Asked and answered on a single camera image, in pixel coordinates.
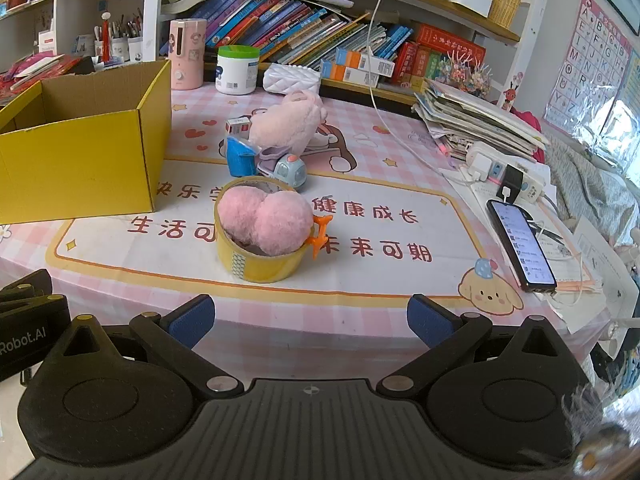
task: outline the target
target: gray fabric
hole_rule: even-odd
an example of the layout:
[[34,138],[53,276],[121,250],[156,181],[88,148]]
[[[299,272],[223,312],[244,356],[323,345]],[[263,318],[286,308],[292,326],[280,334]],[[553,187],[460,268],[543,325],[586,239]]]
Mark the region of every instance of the gray fabric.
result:
[[632,243],[629,231],[640,224],[638,202],[619,178],[599,170],[573,148],[550,136],[545,163],[558,188],[560,219],[585,216],[607,240]]

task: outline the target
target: white plastic jar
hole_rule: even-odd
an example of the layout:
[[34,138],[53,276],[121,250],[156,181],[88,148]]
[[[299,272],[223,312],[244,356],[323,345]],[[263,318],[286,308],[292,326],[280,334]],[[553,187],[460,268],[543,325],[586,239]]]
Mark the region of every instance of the white plastic jar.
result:
[[254,46],[221,46],[216,66],[216,89],[229,95],[253,92],[258,79],[259,60],[260,49]]

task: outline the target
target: pink pom-pom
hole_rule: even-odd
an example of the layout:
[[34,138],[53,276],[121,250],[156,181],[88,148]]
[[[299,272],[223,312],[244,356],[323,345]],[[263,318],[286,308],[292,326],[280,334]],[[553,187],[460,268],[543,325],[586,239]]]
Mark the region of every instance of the pink pom-pom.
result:
[[235,186],[220,197],[220,223],[236,242],[251,243],[257,211],[266,197],[263,190],[253,186]]
[[279,191],[264,199],[254,224],[254,242],[268,256],[292,253],[309,236],[314,214],[295,191]]

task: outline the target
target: power strip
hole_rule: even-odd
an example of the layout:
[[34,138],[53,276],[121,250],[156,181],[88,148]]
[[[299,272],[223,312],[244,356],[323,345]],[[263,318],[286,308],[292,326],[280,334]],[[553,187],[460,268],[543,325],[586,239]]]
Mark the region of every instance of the power strip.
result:
[[490,180],[500,185],[507,166],[522,172],[522,187],[519,196],[534,203],[542,195],[545,183],[536,174],[530,173],[514,156],[505,155],[485,142],[474,142],[466,152],[466,166],[474,180]]

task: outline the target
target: gray panel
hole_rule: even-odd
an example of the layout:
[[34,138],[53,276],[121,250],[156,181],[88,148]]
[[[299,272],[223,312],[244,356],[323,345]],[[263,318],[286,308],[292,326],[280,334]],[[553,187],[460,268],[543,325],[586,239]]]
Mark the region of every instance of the gray panel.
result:
[[105,468],[79,468],[41,458],[17,480],[489,480],[513,476],[514,472],[458,455],[431,433],[417,405],[382,399],[365,380],[257,380],[241,397],[204,404],[189,430],[154,456]]

